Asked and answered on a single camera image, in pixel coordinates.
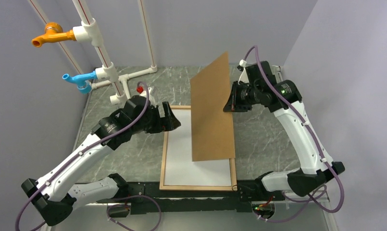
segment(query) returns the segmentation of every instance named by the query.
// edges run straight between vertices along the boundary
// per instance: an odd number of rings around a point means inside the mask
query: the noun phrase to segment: wire
[[[327,185],[324,184],[322,187],[324,188],[323,192],[326,193],[326,189],[328,188]],[[292,201],[292,202],[297,202],[297,203],[310,202],[313,200],[311,197],[308,198],[307,200],[294,200],[294,199],[288,197],[287,195],[285,195],[284,192],[281,192],[281,194],[285,197],[285,199]]]
[[[154,231],[158,228],[159,224],[161,223],[161,219],[162,219],[162,211],[161,211],[161,208],[159,207],[159,204],[152,198],[150,198],[149,196],[145,196],[145,195],[135,195],[135,196],[128,196],[128,197],[124,197],[124,198],[115,198],[114,200],[116,201],[121,201],[121,200],[128,200],[128,199],[132,199],[132,198],[146,198],[148,200],[151,200],[152,202],[154,202],[154,204],[156,205],[156,207],[158,208],[158,212],[159,212],[159,219],[158,219],[158,223],[156,223],[156,225],[154,226],[154,228],[152,228],[150,231]],[[123,227],[124,229],[128,230],[128,231],[134,231],[132,229],[130,229],[129,227],[123,225],[121,222],[118,222],[116,220],[114,220],[113,218],[110,217],[110,210],[113,208],[113,207],[118,207],[118,205],[112,205],[110,206],[108,209],[107,209],[107,217],[110,221],[114,222],[115,224]]]
[[[301,120],[301,122],[304,124],[306,122],[306,120],[304,119],[304,117],[300,114],[300,112],[295,109],[294,106],[292,106],[280,93],[278,93],[278,91],[274,88],[274,86],[270,83],[270,81],[268,80],[267,76],[265,75],[264,73],[264,70],[262,69],[262,66],[260,64],[260,58],[258,56],[258,47],[257,45],[254,45],[253,47],[250,48],[250,50],[247,52],[244,60],[247,59],[248,55],[250,54],[250,52],[254,50],[255,51],[255,56],[256,56],[256,62],[257,62],[257,66],[261,72],[261,76],[262,78],[264,79],[264,81],[267,83],[268,87],[271,89],[271,91],[281,100],[283,101],[296,115],[297,117]],[[305,127],[306,129],[309,131],[310,135],[312,136],[312,139],[315,143],[315,146],[318,150],[318,153],[319,153],[319,156],[321,157],[321,159],[325,159],[325,155],[324,155],[324,152],[322,151],[322,148],[321,148],[321,145],[319,144],[319,141],[318,141],[318,138],[316,137],[314,131],[312,130],[311,126],[308,125],[308,124],[305,124]],[[313,198],[312,195],[308,194],[308,196],[310,197],[310,199],[312,199],[321,209],[323,209],[324,211],[328,212],[328,213],[336,213],[337,211],[340,210],[340,208],[343,206],[343,202],[345,200],[345,190],[343,188],[343,184],[342,182],[340,181],[340,178],[339,176],[336,174],[336,172],[332,169],[332,167],[327,163],[327,162],[323,162],[325,164],[325,166],[329,169],[329,171],[332,173],[332,175],[334,176],[338,186],[339,186],[339,190],[340,190],[340,200],[339,200],[339,203],[338,205],[336,206],[335,209],[328,209],[326,207],[324,207],[323,205],[321,205],[317,200],[315,200],[315,198]]]
[[[248,187],[248,186],[246,186],[246,185],[235,184],[235,185],[232,186],[232,191],[235,191],[235,192],[237,192],[238,190],[234,190],[234,189],[233,189],[234,186],[240,186],[240,187],[246,188],[246,189],[248,189],[248,190],[255,191],[255,189],[252,189],[252,188],[250,188],[250,187]]]
[[[312,197],[315,195],[315,193],[318,191],[319,189],[313,191],[312,193]],[[322,191],[321,194],[319,194],[316,199],[319,199],[320,197],[322,197],[323,195],[325,195],[326,191]],[[257,219],[261,219],[265,222],[270,222],[270,223],[283,223],[283,222],[287,222],[287,221],[290,221],[294,218],[296,218],[299,214],[301,214],[301,212],[307,207],[308,203],[311,202],[311,200],[307,200],[307,202],[298,210],[298,212],[296,212],[294,215],[286,218],[286,219],[283,219],[283,220],[269,220],[269,219],[265,219],[263,217],[261,217],[261,215],[257,214],[254,210],[253,210],[253,213],[256,215]]]
[[[268,201],[267,201],[265,204],[259,205],[259,207],[265,207],[265,206],[267,206],[272,200],[273,200],[273,196],[270,196],[270,199],[268,199]]]
[[[142,84],[144,90],[146,91],[147,93],[147,97],[146,97],[146,100],[145,100],[145,105],[144,105],[144,108],[142,109],[141,113],[135,118],[134,121],[132,121],[130,124],[128,124],[125,128],[122,128],[121,130],[119,130],[118,132],[114,133],[114,134],[111,134],[107,137],[104,137],[103,139],[99,140],[99,141],[96,141],[94,143],[92,143],[91,145],[87,146],[86,148],[84,148],[83,150],[81,150],[80,152],[82,153],[85,153],[87,152],[88,150],[90,150],[91,148],[103,143],[103,142],[106,142],[107,140],[110,140],[112,139],[113,137],[116,137],[118,135],[120,135],[121,133],[123,133],[124,131],[128,130],[130,127],[132,127],[136,122],[139,121],[139,119],[141,119],[141,117],[144,115],[145,111],[147,110],[148,108],[148,105],[149,105],[149,102],[150,102],[150,93],[148,91],[148,86],[145,82],[138,82],[138,86],[140,86]],[[55,174],[53,174],[46,182],[52,182],[60,173],[62,173],[64,170],[67,169],[67,167],[69,165],[71,165],[73,163],[73,161],[75,161],[78,157],[79,157],[79,153],[75,156],[73,156],[70,160],[68,160],[59,170],[57,170],[55,172]],[[38,190],[36,190],[30,197],[29,199],[26,201],[26,203],[24,204],[24,206],[22,207],[22,209],[19,211],[18,213],[18,216],[16,217],[16,220],[15,220],[15,231],[20,231],[19,229],[19,222],[21,221],[21,217],[22,217],[22,214],[24,213],[25,209],[27,208],[27,206],[31,203],[31,201],[41,192],[43,191],[44,189],[46,188],[46,183],[44,183]],[[37,226],[36,228],[32,229],[31,231],[36,231],[40,228],[41,226]]]

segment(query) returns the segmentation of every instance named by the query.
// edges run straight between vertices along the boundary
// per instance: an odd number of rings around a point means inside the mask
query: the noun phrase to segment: red wire
[[[272,200],[273,200],[273,196],[271,196],[270,199],[268,199],[268,201],[265,204],[262,204],[259,207],[266,207]]]

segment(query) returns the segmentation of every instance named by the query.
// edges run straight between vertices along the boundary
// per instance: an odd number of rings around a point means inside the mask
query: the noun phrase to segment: black metal base
[[[159,182],[128,182],[129,189],[143,187],[143,195],[152,197],[160,206],[162,212],[192,212],[192,211],[221,211],[235,210],[237,212],[251,212],[251,201],[267,201],[274,196],[274,201],[282,201],[280,192],[260,194],[255,191],[254,180],[238,180],[237,191],[163,191],[159,190]],[[131,195],[138,195],[136,190]],[[120,202],[112,199],[98,201],[99,203]],[[158,212],[158,208],[149,200],[141,199],[133,202],[131,214],[146,214]]]

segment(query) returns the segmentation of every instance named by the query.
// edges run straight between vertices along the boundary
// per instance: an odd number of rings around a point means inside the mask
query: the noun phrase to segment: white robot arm
[[[76,183],[97,161],[117,149],[122,143],[129,141],[133,134],[142,131],[145,133],[171,131],[181,125],[172,113],[168,102],[162,102],[165,116],[161,117],[153,97],[149,97],[150,103],[141,114],[147,102],[147,95],[144,91],[140,93],[127,100],[124,108],[101,119],[84,142],[51,172],[38,180],[27,179],[22,183],[22,189],[28,197],[40,190],[31,202],[49,226],[59,224],[73,210],[83,205],[128,195],[128,184],[118,174],[110,174],[102,180],[89,184]],[[85,149],[109,136],[112,137],[105,142]]]
[[[319,155],[317,145],[306,125],[314,134],[315,131],[309,122],[301,94],[295,84],[290,80],[277,83],[268,62],[263,61],[260,64],[271,85],[291,104],[293,109],[300,113],[304,121],[301,121],[294,110],[289,108],[272,92],[264,81],[258,65],[247,65],[243,60],[238,66],[242,74],[239,81],[233,83],[230,98],[224,107],[224,111],[246,112],[252,109],[252,105],[261,104],[274,114],[287,132],[297,152],[301,166],[290,171],[267,172],[259,176],[256,183],[258,183],[259,190],[263,194],[288,190],[299,196],[306,196],[334,177],[328,166],[336,174],[342,173],[345,168],[342,162],[333,161],[333,158],[315,136],[324,158]]]

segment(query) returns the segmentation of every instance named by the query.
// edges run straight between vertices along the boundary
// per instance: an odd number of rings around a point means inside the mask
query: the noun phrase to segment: white paper
[[[192,161],[190,110],[172,111],[182,125],[168,133],[164,184],[231,186],[229,159]]]

